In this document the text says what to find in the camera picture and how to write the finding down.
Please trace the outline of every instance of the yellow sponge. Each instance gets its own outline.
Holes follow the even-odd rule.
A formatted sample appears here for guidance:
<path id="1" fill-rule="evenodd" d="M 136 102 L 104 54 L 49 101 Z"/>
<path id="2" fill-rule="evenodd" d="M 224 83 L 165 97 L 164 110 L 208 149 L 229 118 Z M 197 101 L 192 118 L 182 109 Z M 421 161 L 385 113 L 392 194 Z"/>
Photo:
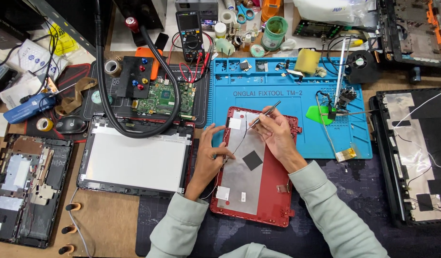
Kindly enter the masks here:
<path id="1" fill-rule="evenodd" d="M 298 53 L 294 71 L 314 74 L 316 73 L 320 59 L 321 53 L 304 48 Z"/>

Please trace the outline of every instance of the scissors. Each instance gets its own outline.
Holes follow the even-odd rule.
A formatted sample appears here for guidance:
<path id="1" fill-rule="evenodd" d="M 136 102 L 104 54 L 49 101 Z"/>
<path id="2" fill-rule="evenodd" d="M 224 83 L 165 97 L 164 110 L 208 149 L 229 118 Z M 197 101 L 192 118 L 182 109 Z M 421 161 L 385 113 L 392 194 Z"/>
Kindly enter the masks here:
<path id="1" fill-rule="evenodd" d="M 244 7 L 240 0 L 236 0 L 236 3 L 238 8 L 238 14 L 237 14 L 238 23 L 244 24 L 246 20 L 250 21 L 254 19 L 255 14 L 253 10 Z"/>
<path id="2" fill-rule="evenodd" d="M 274 106 L 272 106 L 269 110 L 267 110 L 267 112 L 265 112 L 264 115 L 268 115 L 268 114 L 270 114 L 271 112 L 275 111 L 275 108 L 276 108 L 276 106 L 279 105 L 279 103 L 281 103 L 281 101 L 278 101 Z M 256 119 L 256 120 L 254 121 L 254 123 L 252 123 L 252 125 L 249 126 L 248 129 L 246 129 L 246 131 L 249 130 L 249 129 L 251 129 L 252 126 L 255 126 L 255 125 L 258 124 L 259 122 L 260 122 L 260 120 L 259 120 L 259 119 Z"/>

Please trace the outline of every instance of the computer mouse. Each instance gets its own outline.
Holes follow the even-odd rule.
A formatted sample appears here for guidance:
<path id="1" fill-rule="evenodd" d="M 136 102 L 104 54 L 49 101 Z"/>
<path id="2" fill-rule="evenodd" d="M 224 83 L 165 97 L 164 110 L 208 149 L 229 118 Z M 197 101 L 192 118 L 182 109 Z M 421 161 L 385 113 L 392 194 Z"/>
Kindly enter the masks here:
<path id="1" fill-rule="evenodd" d="M 60 134 L 76 134 L 84 132 L 87 127 L 88 122 L 82 120 L 80 116 L 67 116 L 58 120 L 55 129 Z"/>

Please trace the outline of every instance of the red knob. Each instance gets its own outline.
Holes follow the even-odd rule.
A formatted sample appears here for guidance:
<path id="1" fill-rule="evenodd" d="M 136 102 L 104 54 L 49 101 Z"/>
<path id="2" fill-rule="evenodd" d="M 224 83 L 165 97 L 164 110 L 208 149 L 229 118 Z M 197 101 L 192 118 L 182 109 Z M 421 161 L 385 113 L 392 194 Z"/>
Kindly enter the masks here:
<path id="1" fill-rule="evenodd" d="M 137 24 L 137 20 L 134 17 L 128 17 L 125 19 L 125 25 L 132 30 L 133 33 L 139 32 L 139 27 Z"/>

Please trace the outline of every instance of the forearm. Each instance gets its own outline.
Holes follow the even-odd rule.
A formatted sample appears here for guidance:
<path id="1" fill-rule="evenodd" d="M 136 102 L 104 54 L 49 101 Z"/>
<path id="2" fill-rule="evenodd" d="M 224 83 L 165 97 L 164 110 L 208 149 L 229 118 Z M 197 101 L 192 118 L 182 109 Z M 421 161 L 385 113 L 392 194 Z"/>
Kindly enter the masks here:
<path id="1" fill-rule="evenodd" d="M 175 194 L 165 217 L 150 235 L 152 246 L 147 257 L 186 257 L 194 248 L 208 203 L 193 202 Z"/>
<path id="2" fill-rule="evenodd" d="M 369 227 L 337 196 L 315 161 L 289 175 L 334 257 L 387 257 Z"/>

